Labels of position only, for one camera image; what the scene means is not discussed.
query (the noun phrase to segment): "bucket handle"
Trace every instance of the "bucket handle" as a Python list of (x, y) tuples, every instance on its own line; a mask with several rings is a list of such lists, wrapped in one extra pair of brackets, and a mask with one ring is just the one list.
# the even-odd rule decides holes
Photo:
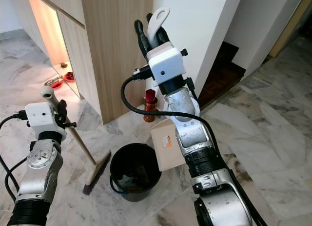
[(119, 190), (117, 190), (117, 189), (114, 187), (112, 176), (110, 176), (110, 183), (111, 183), (111, 188), (112, 188), (112, 190), (113, 190), (115, 193), (119, 193), (119, 194), (128, 194), (127, 192), (125, 192), (125, 191), (119, 191)]

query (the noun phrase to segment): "wooden door frame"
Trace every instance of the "wooden door frame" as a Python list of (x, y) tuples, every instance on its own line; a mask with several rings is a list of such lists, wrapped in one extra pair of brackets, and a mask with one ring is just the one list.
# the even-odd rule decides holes
[(269, 56), (275, 58), (278, 53), (283, 49), (289, 38), (295, 31), (298, 23), (302, 19), (303, 15), (307, 11), (307, 9), (312, 5), (312, 0), (301, 0), (300, 4), (298, 5), (296, 11), (293, 13), (292, 17), (290, 18), (288, 24), (286, 25), (284, 31), (277, 39), (275, 45), (271, 49)]

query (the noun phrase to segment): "red object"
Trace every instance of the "red object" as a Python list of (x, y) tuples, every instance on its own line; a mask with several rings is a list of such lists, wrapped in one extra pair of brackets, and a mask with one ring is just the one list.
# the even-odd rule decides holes
[(156, 92), (152, 89), (146, 90), (145, 92), (145, 101), (147, 103), (155, 103)]
[(50, 87), (53, 88), (53, 89), (57, 89), (57, 88), (60, 88), (62, 86), (63, 82), (60, 82), (60, 81), (56, 81), (56, 82), (53, 82)]
[(64, 79), (68, 82), (73, 82), (75, 81), (75, 77), (74, 77), (74, 74), (72, 72), (67, 72), (65, 75), (64, 75)]
[[(157, 105), (157, 98), (155, 97), (156, 92), (152, 89), (146, 90), (145, 92), (145, 111), (155, 111)], [(144, 115), (144, 120), (146, 122), (153, 122), (155, 120), (155, 115)]]

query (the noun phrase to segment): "broom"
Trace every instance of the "broom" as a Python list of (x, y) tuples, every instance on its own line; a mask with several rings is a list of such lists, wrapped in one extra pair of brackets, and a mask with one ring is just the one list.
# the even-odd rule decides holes
[[(40, 90), (40, 94), (49, 102), (52, 104), (53, 108), (57, 111), (58, 109), (58, 100), (54, 95), (54, 90), (53, 88), (49, 87), (49, 86), (44, 86), (41, 88)], [(66, 122), (70, 123), (70, 120), (68, 119), (68, 117), (66, 117)], [(80, 147), (82, 148), (82, 150), (84, 151), (84, 153), (87, 155), (88, 159), (90, 160), (90, 162), (92, 163), (92, 171), (89, 174), (89, 177), (85, 183), (85, 186), (83, 188), (83, 193), (85, 195), (89, 195), (95, 184), (98, 182), (100, 176), (103, 174), (109, 160), (111, 157), (111, 150), (108, 149), (106, 150), (102, 156), (100, 157), (100, 159), (98, 161), (95, 161), (95, 159), (92, 157), (90, 151), (88, 150), (88, 148), (86, 147), (86, 145), (84, 144), (83, 140), (81, 139), (81, 137), (79, 136), (79, 134), (77, 133), (75, 128), (68, 128), (69, 131), (71, 132), (71, 134), (73, 135), (73, 137), (76, 139), (76, 141), (78, 142), (78, 144), (80, 145)]]

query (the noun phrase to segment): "black power cord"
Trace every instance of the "black power cord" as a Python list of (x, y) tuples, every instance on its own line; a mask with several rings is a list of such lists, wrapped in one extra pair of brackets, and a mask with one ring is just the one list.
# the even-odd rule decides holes
[(10, 170), (9, 172), (5, 175), (5, 179), (4, 179), (4, 185), (5, 185), (5, 189), (7, 190), (7, 192), (9, 193), (10, 197), (12, 198), (12, 200), (15, 202), (16, 197), (14, 196), (14, 193), (12, 192), (12, 190), (10, 189), (9, 186), (9, 176), (12, 175), (12, 172), (18, 168), (20, 165), (22, 165), (25, 161), (27, 160), (27, 157), (25, 157), (24, 159), (22, 159), (21, 161), (19, 161), (17, 164), (15, 164)]
[[(2, 126), (4, 125), (5, 122), (9, 121), (10, 119), (16, 119), (16, 118), (18, 118), (17, 115), (11, 115), (11, 116), (5, 118), (4, 120), (2, 120), (1, 123), (0, 123), (0, 129), (2, 128)], [(4, 162), (3, 158), (1, 157), (1, 155), (0, 155), (0, 163), (3, 166), (5, 172), (9, 173), (10, 169), (8, 168), (6, 163)], [(15, 188), (16, 188), (16, 191), (19, 191), (20, 187), (19, 187), (18, 182), (14, 178), (14, 176), (12, 174), (10, 174), (9, 177), (11, 178), (11, 180), (12, 180), (12, 182), (13, 182)]]
[[(7, 121), (9, 121), (10, 119), (21, 119), (21, 120), (26, 120), (26, 119), (27, 119), (26, 111), (25, 111), (25, 110), (20, 110), (17, 114), (11, 115), (11, 116), (5, 118), (4, 120), (2, 120), (1, 123), (0, 123), (0, 129), (2, 128), (2, 126), (4, 125), (4, 123), (7, 122)], [(12, 169), (9, 169), (8, 166), (6, 165), (6, 163), (4, 162), (3, 158), (2, 158), (1, 155), (0, 155), (0, 164), (3, 166), (5, 172), (7, 173), (7, 174), (6, 174), (7, 179), (8, 179), (9, 177), (11, 178), (11, 180), (12, 180), (12, 182), (13, 182), (13, 184), (14, 184), (15, 189), (16, 189), (17, 192), (19, 191), (20, 187), (19, 187), (19, 184), (18, 184), (18, 182), (16, 181), (15, 177), (13, 176), (12, 171), (13, 171), (14, 169), (16, 169), (19, 165), (21, 165), (21, 164), (19, 164), (19, 163), (15, 165), (16, 167), (14, 166)], [(11, 198), (13, 199), (13, 201), (15, 202), (15, 196), (14, 196), (12, 190), (10, 189), (9, 184), (7, 184), (6, 182), (5, 182), (5, 188), (6, 188), (6, 190), (8, 191), (10, 197), (11, 197)]]
[(138, 73), (135, 77), (129, 77), (128, 79), (125, 80), (125, 82), (122, 84), (121, 86), (121, 90), (120, 90), (120, 94), (121, 94), (121, 100), (122, 102), (125, 104), (125, 106), (132, 110), (133, 112), (136, 112), (137, 114), (141, 114), (141, 115), (155, 115), (155, 116), (182, 116), (182, 117), (187, 117), (187, 118), (191, 118), (191, 119), (195, 119), (198, 120), (200, 122), (202, 122), (206, 128), (208, 129), (213, 145), (214, 145), (214, 149), (216, 151), (217, 157), (218, 159), (221, 161), (222, 164), (224, 164), (224, 167), (227, 168), (229, 170), (229, 173), (233, 179), (233, 181), (235, 182), (238, 191), (240, 192), (240, 194), (243, 197), (243, 200), (245, 201), (245, 204), (247, 205), (250, 214), (252, 216), (252, 218), (254, 219), (254, 221), (256, 222), (256, 224), (258, 226), (267, 226), (267, 224), (264, 222), (264, 220), (262, 219), (262, 217), (260, 216), (260, 214), (258, 213), (258, 211), (256, 210), (256, 208), (254, 207), (254, 205), (252, 204), (252, 202), (250, 201), (250, 199), (248, 198), (247, 194), (245, 193), (244, 189), (242, 188), (242, 186), (240, 185), (240, 183), (238, 182), (238, 180), (236, 179), (233, 171), (231, 171), (228, 166), (226, 165), (226, 163), (224, 162), (220, 150), (218, 148), (218, 144), (216, 142), (216, 138), (215, 135), (213, 133), (212, 128), (210, 127), (210, 125), (208, 124), (207, 121), (205, 121), (203, 118), (196, 116), (196, 115), (192, 115), (192, 114), (188, 114), (188, 113), (182, 113), (182, 112), (170, 112), (170, 111), (145, 111), (145, 110), (140, 110), (137, 109), (135, 107), (133, 107), (126, 99), (125, 96), (125, 88), (127, 86), (128, 83), (130, 83), (131, 81), (134, 81), (136, 79), (139, 79), (139, 74)]

